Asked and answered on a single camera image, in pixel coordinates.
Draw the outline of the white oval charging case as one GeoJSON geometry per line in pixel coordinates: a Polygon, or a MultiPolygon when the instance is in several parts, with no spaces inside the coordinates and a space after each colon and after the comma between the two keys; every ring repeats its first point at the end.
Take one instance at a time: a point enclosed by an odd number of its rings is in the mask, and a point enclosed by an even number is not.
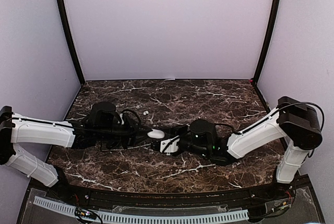
{"type": "Polygon", "coordinates": [[[163,139],[165,137],[165,133],[159,129],[152,129],[150,132],[147,133],[147,136],[152,139],[163,139]]]}

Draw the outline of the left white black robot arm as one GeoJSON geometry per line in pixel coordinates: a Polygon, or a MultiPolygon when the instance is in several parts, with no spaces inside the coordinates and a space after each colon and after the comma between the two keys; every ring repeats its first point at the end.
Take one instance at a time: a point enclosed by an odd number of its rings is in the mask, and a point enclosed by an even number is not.
{"type": "Polygon", "coordinates": [[[1,164],[34,178],[62,201],[69,201],[74,190],[64,181],[61,170],[46,164],[24,150],[21,143],[37,143],[72,149],[92,147],[98,140],[106,140],[128,148],[148,137],[153,130],[143,126],[136,112],[126,109],[117,113],[110,102],[99,102],[80,121],[46,121],[14,113],[10,106],[1,108],[1,164]]]}

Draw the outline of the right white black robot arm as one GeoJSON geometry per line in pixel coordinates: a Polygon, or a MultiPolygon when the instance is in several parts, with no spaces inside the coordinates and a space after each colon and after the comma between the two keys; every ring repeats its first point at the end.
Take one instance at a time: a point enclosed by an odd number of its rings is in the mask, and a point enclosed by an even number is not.
{"type": "Polygon", "coordinates": [[[227,138],[218,137],[217,123],[197,119],[180,128],[173,138],[161,141],[158,150],[169,155],[191,152],[227,166],[273,140],[287,137],[290,141],[276,168],[276,180],[266,189],[266,195],[277,200],[286,192],[286,184],[293,181],[309,153],[323,141],[325,118],[318,117],[318,113],[323,110],[317,104],[284,96],[262,119],[241,131],[232,129],[227,138]]]}

